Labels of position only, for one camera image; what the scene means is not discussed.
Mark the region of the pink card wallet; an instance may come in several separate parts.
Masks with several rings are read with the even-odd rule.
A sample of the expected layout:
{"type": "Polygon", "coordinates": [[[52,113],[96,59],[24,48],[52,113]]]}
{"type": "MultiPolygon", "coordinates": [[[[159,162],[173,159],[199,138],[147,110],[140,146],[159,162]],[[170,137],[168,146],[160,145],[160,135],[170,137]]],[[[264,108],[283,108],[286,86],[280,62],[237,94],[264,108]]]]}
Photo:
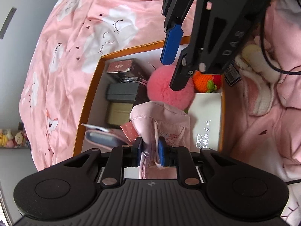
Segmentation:
{"type": "Polygon", "coordinates": [[[85,132],[85,140],[97,147],[112,150],[115,147],[129,145],[127,138],[114,132],[100,130],[88,130],[85,132]]]}

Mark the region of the orange crochet fruit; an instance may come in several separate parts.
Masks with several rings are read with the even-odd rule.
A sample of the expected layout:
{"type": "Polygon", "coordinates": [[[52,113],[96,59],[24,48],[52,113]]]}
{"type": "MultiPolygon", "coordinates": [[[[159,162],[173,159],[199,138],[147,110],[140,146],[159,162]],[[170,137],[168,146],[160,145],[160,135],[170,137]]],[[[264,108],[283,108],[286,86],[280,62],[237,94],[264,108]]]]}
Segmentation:
{"type": "Polygon", "coordinates": [[[196,71],[192,77],[194,89],[198,93],[217,92],[222,85],[221,75],[207,75],[196,71]]]}

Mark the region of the pink fluffy pompom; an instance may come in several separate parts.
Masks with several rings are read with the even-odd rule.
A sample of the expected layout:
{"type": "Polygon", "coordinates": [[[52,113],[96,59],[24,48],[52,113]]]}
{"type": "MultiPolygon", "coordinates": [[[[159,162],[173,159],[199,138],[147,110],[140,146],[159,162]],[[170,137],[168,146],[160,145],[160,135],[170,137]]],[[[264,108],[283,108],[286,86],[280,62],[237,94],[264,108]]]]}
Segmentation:
{"type": "Polygon", "coordinates": [[[185,110],[194,99],[194,85],[190,79],[182,90],[173,91],[169,84],[174,70],[174,65],[157,68],[148,80],[147,96],[150,101],[164,102],[180,110],[185,110]]]}

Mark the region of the small gold box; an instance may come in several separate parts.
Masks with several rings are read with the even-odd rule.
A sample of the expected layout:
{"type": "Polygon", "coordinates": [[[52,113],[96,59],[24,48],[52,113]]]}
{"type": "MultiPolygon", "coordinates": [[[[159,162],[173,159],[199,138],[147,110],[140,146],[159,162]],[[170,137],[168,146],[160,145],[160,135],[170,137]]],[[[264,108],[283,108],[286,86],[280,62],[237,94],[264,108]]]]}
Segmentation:
{"type": "Polygon", "coordinates": [[[106,121],[108,125],[119,127],[130,121],[133,104],[109,103],[106,121]]]}

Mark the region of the pink fabric pouch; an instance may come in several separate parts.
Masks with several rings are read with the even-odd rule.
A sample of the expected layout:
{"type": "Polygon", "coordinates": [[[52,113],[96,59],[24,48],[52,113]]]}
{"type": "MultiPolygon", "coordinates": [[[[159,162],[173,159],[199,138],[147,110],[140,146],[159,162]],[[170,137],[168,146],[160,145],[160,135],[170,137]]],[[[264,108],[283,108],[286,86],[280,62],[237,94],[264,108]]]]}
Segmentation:
{"type": "Polygon", "coordinates": [[[145,102],[133,107],[130,121],[121,126],[129,141],[141,137],[144,147],[139,166],[141,179],[175,179],[176,169],[163,167],[159,158],[159,137],[167,145],[190,148],[190,117],[164,102],[145,102]]]}

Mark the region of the white long glasses case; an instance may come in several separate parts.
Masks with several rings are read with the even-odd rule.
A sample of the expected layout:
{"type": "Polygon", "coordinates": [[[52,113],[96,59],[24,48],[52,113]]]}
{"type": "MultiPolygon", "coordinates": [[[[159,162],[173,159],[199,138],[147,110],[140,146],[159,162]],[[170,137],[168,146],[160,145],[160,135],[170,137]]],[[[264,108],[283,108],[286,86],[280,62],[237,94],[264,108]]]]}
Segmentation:
{"type": "Polygon", "coordinates": [[[199,152],[201,148],[218,150],[221,95],[219,93],[197,93],[188,109],[190,117],[190,150],[199,152]]]}

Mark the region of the illustrated card box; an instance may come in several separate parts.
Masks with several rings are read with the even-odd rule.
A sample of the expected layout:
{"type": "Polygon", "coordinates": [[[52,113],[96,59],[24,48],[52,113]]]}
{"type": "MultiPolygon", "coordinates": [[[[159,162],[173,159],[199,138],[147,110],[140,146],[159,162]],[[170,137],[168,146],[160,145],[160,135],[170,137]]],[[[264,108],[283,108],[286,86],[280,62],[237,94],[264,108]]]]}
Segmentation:
{"type": "Polygon", "coordinates": [[[123,76],[134,76],[144,80],[149,79],[149,75],[134,59],[111,62],[108,65],[107,74],[116,79],[123,76]]]}

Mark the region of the white cream tube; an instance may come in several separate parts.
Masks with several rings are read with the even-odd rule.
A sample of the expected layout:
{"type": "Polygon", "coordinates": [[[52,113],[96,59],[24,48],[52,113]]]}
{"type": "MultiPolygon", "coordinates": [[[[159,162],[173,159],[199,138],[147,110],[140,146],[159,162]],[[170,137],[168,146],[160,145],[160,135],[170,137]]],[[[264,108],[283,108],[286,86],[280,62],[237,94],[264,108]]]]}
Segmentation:
{"type": "Polygon", "coordinates": [[[92,125],[92,124],[82,124],[82,126],[88,128],[88,129],[91,129],[91,130],[98,130],[98,131],[106,132],[106,133],[108,133],[110,131],[110,129],[108,129],[108,128],[99,127],[97,125],[92,125]]]}

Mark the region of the round metal tin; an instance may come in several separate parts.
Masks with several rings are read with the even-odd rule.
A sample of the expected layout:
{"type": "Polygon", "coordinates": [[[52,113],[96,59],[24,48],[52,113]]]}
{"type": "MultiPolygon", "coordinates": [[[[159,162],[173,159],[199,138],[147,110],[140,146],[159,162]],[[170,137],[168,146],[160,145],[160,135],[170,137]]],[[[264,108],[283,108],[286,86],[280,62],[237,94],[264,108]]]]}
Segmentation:
{"type": "Polygon", "coordinates": [[[140,77],[136,77],[136,76],[122,76],[119,80],[118,83],[139,83],[141,85],[147,85],[148,81],[140,78],[140,77]]]}

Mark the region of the orange cardboard box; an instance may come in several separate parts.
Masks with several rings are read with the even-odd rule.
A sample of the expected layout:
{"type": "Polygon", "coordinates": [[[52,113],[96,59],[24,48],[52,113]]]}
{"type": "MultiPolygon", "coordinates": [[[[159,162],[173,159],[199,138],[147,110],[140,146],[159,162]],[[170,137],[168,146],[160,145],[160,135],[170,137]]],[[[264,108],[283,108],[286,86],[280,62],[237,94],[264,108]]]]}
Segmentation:
{"type": "Polygon", "coordinates": [[[99,59],[78,124],[73,155],[86,137],[91,147],[109,152],[141,136],[145,154],[157,152],[158,137],[192,152],[208,147],[221,151],[223,104],[221,92],[199,93],[189,80],[171,90],[175,65],[160,62],[163,42],[119,50],[99,59]]]}

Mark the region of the white crochet bunny doll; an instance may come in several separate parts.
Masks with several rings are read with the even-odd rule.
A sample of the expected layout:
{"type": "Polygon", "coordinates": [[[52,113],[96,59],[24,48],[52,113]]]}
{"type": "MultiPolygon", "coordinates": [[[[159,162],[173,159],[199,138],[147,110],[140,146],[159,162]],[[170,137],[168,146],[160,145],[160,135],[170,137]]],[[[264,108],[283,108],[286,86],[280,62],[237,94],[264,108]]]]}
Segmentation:
{"type": "Polygon", "coordinates": [[[264,48],[261,48],[260,37],[255,36],[235,57],[234,69],[238,70],[240,80],[226,90],[228,102],[234,110],[249,116],[263,116],[272,109],[280,73],[274,71],[264,58],[263,54],[271,49],[267,40],[264,40],[264,48]]]}

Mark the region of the pink cloud duvet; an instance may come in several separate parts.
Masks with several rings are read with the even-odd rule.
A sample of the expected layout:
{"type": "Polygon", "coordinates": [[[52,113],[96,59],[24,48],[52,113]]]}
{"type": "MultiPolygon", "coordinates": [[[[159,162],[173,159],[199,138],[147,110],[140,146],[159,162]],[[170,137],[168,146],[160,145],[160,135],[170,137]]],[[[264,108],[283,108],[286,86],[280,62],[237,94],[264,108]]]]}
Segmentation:
{"type": "MultiPolygon", "coordinates": [[[[84,101],[104,55],[164,39],[163,0],[59,0],[40,34],[19,102],[38,170],[74,153],[84,101]]],[[[300,77],[281,76],[274,103],[251,113],[247,77],[226,86],[225,151],[291,182],[282,218],[300,223],[300,77]]]]}

